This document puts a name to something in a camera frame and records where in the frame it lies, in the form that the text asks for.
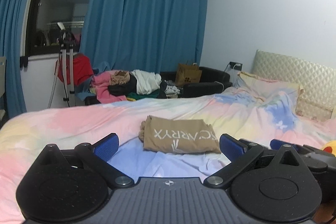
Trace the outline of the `brown paper bag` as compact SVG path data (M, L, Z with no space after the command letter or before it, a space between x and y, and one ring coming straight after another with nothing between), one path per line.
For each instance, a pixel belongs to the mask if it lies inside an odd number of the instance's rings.
M183 87L185 84L198 83L201 79L202 71L197 63L192 65L178 64L175 84L178 87Z

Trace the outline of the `red garment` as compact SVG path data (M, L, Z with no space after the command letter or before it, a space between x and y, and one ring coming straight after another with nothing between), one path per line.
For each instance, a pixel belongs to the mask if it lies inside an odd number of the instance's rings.
M70 56L66 56L66 70L67 70L67 83L70 84ZM87 56L82 53L78 53L73 57L73 82L75 86L79 86L81 83L86 81L88 78L93 76L93 70L91 67L90 60ZM58 71L58 78L63 82L63 71L62 71L62 57L60 57L60 67Z

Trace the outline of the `beige floral pillow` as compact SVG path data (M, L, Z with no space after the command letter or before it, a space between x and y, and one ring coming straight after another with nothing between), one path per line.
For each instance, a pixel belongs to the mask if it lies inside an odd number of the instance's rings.
M328 119L335 118L335 107L328 107L304 98L299 98L297 100L295 113L314 121L324 122Z

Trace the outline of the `wall outlet with charger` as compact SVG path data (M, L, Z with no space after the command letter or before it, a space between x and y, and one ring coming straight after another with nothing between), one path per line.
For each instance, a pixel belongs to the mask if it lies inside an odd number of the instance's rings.
M234 61L230 61L229 66L232 70L241 71L242 67L243 67L243 64L238 63L238 62L234 62Z

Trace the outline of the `right blue curtain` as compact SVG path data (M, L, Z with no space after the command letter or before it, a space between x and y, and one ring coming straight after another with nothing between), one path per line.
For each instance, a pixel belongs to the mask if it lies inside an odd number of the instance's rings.
M207 0L89 0L80 44L93 67L173 71L201 60Z

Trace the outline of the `yellow plush toy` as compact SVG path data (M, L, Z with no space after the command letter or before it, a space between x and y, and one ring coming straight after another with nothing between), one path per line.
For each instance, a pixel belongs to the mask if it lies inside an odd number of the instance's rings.
M322 150L328 153L333 154L336 156L336 140L332 140L328 143L326 143L323 147Z

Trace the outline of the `black garment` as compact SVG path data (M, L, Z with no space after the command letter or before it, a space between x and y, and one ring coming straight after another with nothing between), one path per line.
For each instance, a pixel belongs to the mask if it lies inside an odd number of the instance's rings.
M130 75L130 80L125 84L109 85L108 92L113 96L127 96L129 93L136 93L137 79L133 75Z

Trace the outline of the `pastel pillow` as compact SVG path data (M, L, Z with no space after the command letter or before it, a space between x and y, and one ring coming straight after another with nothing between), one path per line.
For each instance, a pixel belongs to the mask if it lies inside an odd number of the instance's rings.
M293 110L296 108L298 98L304 92L300 84L264 79L258 75L246 72L240 72L238 74L234 87L247 91L249 94L261 100L270 98L278 92L284 92L291 100Z

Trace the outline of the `left blue curtain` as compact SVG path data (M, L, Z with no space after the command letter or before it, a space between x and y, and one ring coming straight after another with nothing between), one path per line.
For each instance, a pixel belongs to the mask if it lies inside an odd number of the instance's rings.
M27 3L28 0L1 0L1 56L6 58L6 104L10 118L26 112L20 50Z

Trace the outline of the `white garment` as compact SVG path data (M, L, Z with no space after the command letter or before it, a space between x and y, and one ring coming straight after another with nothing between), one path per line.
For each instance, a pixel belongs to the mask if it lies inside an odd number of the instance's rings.
M130 74L137 80L137 94L148 95L160 88L162 80L158 73L136 69L131 71Z

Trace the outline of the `cream quilted headboard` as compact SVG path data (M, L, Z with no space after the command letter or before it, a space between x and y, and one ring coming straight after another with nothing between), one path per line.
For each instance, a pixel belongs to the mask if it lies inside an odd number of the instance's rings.
M256 51L252 73L269 80L297 83L300 99L331 111L335 107L335 69L297 57Z

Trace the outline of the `black sofa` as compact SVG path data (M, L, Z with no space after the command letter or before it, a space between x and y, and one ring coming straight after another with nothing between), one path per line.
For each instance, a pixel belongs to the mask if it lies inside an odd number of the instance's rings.
M161 72L161 78L163 81L172 81L173 85L180 90L178 98L194 98L207 96L212 94L222 93L229 87L232 87L230 81L230 75L225 71L212 69L208 67L199 67L202 71L201 79L198 83L185 84L183 87L178 87L175 84L175 72Z

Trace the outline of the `pink garment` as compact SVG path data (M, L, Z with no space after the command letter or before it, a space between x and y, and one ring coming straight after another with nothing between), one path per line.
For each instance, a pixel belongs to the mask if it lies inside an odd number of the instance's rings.
M105 71L92 77L89 90L91 93L96 95L97 100L100 103L105 104L127 100L125 95L114 96L108 91L109 80L116 72L116 70Z

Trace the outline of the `tan t-shirt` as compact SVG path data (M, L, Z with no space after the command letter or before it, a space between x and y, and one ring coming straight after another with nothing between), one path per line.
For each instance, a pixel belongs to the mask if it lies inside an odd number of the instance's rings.
M220 153L212 125L202 119L172 120L148 116L138 133L145 150L164 153Z

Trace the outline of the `blue curtain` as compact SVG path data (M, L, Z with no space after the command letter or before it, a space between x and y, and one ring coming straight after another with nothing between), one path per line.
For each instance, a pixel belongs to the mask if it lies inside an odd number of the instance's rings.
M201 60L207 0L89 0L80 44L93 67L173 71Z
M1 0L1 56L6 58L6 104L10 118L26 112L20 50L27 3L28 0Z

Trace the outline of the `brown lace garment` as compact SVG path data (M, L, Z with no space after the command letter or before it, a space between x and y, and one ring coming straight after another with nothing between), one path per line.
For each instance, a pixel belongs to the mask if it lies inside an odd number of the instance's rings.
M130 74L128 71L117 71L111 75L109 84L114 85L123 85L127 84L130 81Z

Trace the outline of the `silver tripod with phone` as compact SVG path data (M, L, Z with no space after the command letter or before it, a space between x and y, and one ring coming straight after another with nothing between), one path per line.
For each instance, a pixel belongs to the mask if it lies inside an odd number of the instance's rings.
M74 36L68 32L63 22L57 22L60 36L57 39L60 50L54 71L54 80L47 108L50 109L55 94L56 82L61 72L60 81L63 83L63 101L70 107L71 101L75 102L75 83L74 83L74 47L76 46Z

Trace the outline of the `black and white chair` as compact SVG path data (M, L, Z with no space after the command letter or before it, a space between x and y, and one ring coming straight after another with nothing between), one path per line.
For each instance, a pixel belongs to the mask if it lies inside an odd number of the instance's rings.
M5 76L6 75L6 58L4 56L0 57L0 96L1 96L1 120L5 116Z

